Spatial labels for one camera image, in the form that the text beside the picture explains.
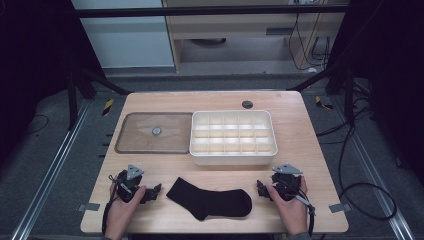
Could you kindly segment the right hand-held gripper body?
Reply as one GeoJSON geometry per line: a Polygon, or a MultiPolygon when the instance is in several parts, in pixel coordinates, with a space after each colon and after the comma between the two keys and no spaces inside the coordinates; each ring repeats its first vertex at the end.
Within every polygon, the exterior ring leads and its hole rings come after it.
{"type": "Polygon", "coordinates": [[[271,176],[274,188],[285,201],[292,200],[300,192],[301,176],[303,171],[290,165],[283,164],[272,168],[271,176]]]}

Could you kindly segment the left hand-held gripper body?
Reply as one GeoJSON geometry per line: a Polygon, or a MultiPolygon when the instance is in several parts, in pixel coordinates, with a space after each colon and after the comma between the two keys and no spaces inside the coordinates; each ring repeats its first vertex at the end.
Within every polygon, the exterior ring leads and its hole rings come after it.
{"type": "Polygon", "coordinates": [[[134,197],[139,188],[144,171],[134,165],[129,164],[127,169],[122,170],[116,179],[116,194],[128,203],[134,197]]]}

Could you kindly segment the white compartment storage box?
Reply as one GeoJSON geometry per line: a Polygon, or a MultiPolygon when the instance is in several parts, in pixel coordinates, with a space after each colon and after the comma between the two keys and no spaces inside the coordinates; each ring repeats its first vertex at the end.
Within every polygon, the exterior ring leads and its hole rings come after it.
{"type": "Polygon", "coordinates": [[[278,153],[272,118],[264,110],[197,111],[189,152],[196,165],[268,165],[278,153]]]}

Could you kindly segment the black sock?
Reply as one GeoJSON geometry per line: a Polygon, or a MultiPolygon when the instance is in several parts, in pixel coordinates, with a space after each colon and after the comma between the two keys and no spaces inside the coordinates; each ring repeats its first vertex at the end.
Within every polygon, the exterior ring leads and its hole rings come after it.
{"type": "Polygon", "coordinates": [[[242,189],[211,191],[178,178],[166,196],[204,221],[209,216],[246,217],[252,210],[252,199],[242,189]]]}

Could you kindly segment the person's left hand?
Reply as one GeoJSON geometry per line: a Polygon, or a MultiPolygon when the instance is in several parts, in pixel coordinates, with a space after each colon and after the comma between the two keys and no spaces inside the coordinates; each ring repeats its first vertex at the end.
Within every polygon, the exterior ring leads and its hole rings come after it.
{"type": "Polygon", "coordinates": [[[139,187],[128,203],[124,202],[117,194],[114,194],[106,219],[106,230],[104,233],[106,238],[110,240],[122,239],[145,192],[145,186],[139,187]]]}

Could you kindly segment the person's right hand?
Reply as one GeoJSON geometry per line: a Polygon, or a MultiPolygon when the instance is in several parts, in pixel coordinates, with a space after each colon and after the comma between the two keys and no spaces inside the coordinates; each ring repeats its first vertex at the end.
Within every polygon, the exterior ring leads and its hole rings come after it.
{"type": "Polygon", "coordinates": [[[290,201],[283,200],[277,190],[266,186],[267,191],[277,207],[280,219],[289,236],[308,232],[308,208],[301,201],[293,198],[290,201]]]}

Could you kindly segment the transparent box lid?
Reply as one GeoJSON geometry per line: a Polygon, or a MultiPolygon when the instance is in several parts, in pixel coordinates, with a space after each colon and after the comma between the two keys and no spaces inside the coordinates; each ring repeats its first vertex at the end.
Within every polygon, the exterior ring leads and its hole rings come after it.
{"type": "Polygon", "coordinates": [[[190,112],[134,112],[123,123],[115,151],[121,154],[186,154],[190,112]]]}

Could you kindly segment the yellow black tape strip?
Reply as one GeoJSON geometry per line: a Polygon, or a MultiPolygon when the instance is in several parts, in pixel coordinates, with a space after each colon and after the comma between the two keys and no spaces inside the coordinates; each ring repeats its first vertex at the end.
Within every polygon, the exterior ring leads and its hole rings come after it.
{"type": "Polygon", "coordinates": [[[331,104],[324,104],[319,96],[315,97],[315,104],[316,106],[324,108],[324,109],[328,109],[328,110],[334,109],[331,104]]]}
{"type": "Polygon", "coordinates": [[[102,111],[102,116],[108,115],[113,103],[114,103],[114,99],[108,99],[106,101],[105,106],[104,106],[103,111],[102,111]]]}

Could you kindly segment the black metal stand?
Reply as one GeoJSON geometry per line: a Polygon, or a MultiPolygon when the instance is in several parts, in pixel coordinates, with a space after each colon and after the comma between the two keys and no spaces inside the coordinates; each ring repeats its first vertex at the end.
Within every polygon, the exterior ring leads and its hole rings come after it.
{"type": "Polygon", "coordinates": [[[119,95],[130,94],[129,90],[125,90],[118,85],[108,81],[105,77],[95,74],[86,69],[76,69],[71,71],[67,76],[68,106],[69,106],[69,127],[71,130],[78,121],[77,93],[79,91],[84,99],[94,99],[96,90],[91,82],[101,84],[102,86],[112,90],[119,95]]]}
{"type": "Polygon", "coordinates": [[[332,95],[338,93],[341,89],[344,89],[344,116],[348,124],[354,125],[354,112],[353,112],[353,85],[354,77],[353,71],[349,67],[331,66],[325,70],[315,74],[303,83],[296,85],[291,88],[287,88],[287,91],[298,91],[301,92],[308,86],[315,84],[316,82],[329,78],[325,91],[332,95]]]}

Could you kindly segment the white cabinet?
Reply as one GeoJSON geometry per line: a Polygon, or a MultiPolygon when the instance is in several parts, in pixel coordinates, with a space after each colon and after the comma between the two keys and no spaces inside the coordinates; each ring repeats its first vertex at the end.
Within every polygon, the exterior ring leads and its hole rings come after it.
{"type": "MultiPolygon", "coordinates": [[[[161,0],[71,0],[76,10],[162,7],[161,0]]],[[[164,17],[81,18],[104,69],[173,67],[164,17]]]]}

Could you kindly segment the dark curtain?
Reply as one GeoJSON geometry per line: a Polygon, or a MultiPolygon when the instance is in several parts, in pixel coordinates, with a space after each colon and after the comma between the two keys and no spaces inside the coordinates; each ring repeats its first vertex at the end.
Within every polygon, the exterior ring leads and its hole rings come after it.
{"type": "Polygon", "coordinates": [[[103,69],[71,0],[0,0],[0,165],[24,135],[38,103],[66,89],[62,54],[101,76],[103,69]]]}
{"type": "Polygon", "coordinates": [[[354,75],[371,83],[373,106],[399,157],[424,185],[424,0],[350,0],[331,62],[351,39],[354,75]]]}

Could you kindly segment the light wooden desk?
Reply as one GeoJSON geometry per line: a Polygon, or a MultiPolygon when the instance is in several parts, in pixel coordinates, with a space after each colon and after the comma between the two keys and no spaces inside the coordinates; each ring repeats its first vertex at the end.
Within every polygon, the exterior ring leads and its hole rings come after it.
{"type": "MultiPolygon", "coordinates": [[[[165,7],[334,5],[349,0],[161,0],[165,7]]],[[[318,38],[335,38],[344,13],[248,14],[168,16],[166,23],[174,62],[180,62],[181,43],[188,39],[237,37],[283,37],[295,66],[312,63],[313,44],[318,38]]]]}

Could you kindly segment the grey metal table bracket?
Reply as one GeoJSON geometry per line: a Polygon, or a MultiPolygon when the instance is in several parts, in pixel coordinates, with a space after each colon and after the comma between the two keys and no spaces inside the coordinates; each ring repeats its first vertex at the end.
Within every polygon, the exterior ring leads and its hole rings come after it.
{"type": "Polygon", "coordinates": [[[337,212],[349,212],[352,210],[351,206],[349,204],[343,204],[343,203],[338,203],[338,204],[333,204],[329,206],[329,209],[332,213],[337,213],[337,212]]]}
{"type": "Polygon", "coordinates": [[[77,210],[79,212],[97,211],[99,208],[100,205],[98,203],[82,203],[78,205],[77,210]]]}

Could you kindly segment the aluminium floor rail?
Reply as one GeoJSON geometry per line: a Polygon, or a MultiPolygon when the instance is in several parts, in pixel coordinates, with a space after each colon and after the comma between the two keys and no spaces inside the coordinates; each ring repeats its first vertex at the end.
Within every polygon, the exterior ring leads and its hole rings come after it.
{"type": "Polygon", "coordinates": [[[91,100],[83,100],[80,109],[77,113],[77,120],[74,126],[67,131],[61,145],[56,152],[43,180],[41,181],[29,207],[19,221],[11,235],[11,240],[27,240],[38,217],[43,209],[45,202],[54,186],[57,177],[68,157],[68,154],[77,138],[77,135],[86,119],[88,109],[91,105],[91,100]]]}
{"type": "Polygon", "coordinates": [[[358,161],[364,171],[364,174],[367,177],[368,182],[372,185],[381,187],[381,190],[374,189],[374,193],[385,216],[390,217],[388,222],[397,239],[416,240],[400,208],[397,208],[396,213],[394,213],[394,207],[396,206],[395,201],[389,195],[389,189],[387,188],[383,178],[373,164],[371,157],[369,156],[359,135],[354,130],[352,130],[349,136],[350,141],[353,144],[353,149],[358,157],[358,161]]]}

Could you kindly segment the black horizontal frame bar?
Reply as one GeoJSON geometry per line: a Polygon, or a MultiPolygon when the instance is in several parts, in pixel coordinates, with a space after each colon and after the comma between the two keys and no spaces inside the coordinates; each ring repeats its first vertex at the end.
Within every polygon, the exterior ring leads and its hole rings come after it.
{"type": "Polygon", "coordinates": [[[248,15],[248,14],[297,14],[297,13],[341,13],[349,5],[252,5],[252,6],[201,6],[131,9],[84,9],[74,10],[80,18],[106,17],[156,17],[156,16],[203,16],[203,15],[248,15]]]}

